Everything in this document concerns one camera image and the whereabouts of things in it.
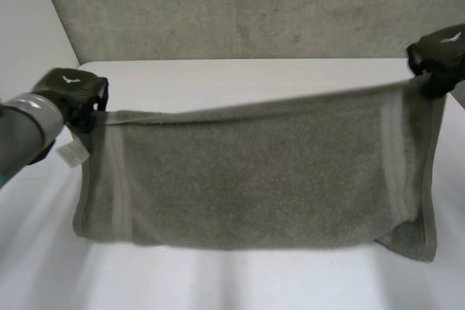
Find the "gray wall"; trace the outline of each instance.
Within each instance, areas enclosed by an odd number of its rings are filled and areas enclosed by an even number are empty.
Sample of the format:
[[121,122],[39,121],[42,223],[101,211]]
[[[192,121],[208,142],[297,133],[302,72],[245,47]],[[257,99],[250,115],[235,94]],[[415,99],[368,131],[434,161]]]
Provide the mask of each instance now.
[[81,63],[404,57],[465,0],[53,0]]

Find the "towel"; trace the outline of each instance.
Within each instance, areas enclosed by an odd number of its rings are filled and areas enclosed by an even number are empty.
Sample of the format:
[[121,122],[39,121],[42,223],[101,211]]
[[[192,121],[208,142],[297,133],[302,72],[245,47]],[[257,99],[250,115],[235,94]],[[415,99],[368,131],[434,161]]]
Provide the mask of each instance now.
[[377,241],[432,261],[432,161],[445,99],[425,77],[190,113],[98,113],[75,233],[208,249]]

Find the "towel tag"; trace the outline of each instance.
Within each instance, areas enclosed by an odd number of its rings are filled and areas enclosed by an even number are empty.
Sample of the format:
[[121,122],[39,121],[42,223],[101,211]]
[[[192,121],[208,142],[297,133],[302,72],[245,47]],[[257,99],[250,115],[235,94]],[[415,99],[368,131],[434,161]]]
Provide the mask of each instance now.
[[78,137],[57,148],[57,153],[71,168],[81,165],[89,158],[89,151]]

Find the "white table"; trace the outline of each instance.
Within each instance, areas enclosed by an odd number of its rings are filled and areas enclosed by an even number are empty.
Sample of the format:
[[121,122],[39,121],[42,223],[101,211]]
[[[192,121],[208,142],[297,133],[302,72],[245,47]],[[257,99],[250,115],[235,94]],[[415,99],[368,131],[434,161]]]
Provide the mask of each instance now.
[[[405,60],[93,62],[109,110],[204,109],[410,78]],[[81,171],[52,153],[0,192],[0,309],[461,309],[465,110],[449,98],[434,162],[432,264],[376,244],[218,252],[100,245],[71,227]],[[69,142],[64,131],[58,145]]]

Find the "gray robot arm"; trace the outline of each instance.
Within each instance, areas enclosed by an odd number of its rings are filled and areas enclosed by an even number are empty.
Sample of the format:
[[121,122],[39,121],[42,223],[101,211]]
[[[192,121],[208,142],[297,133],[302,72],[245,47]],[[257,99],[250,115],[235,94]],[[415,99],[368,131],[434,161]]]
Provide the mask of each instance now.
[[105,110],[108,80],[55,68],[29,94],[0,105],[0,188],[21,168],[47,156],[64,125],[89,132],[94,111]]

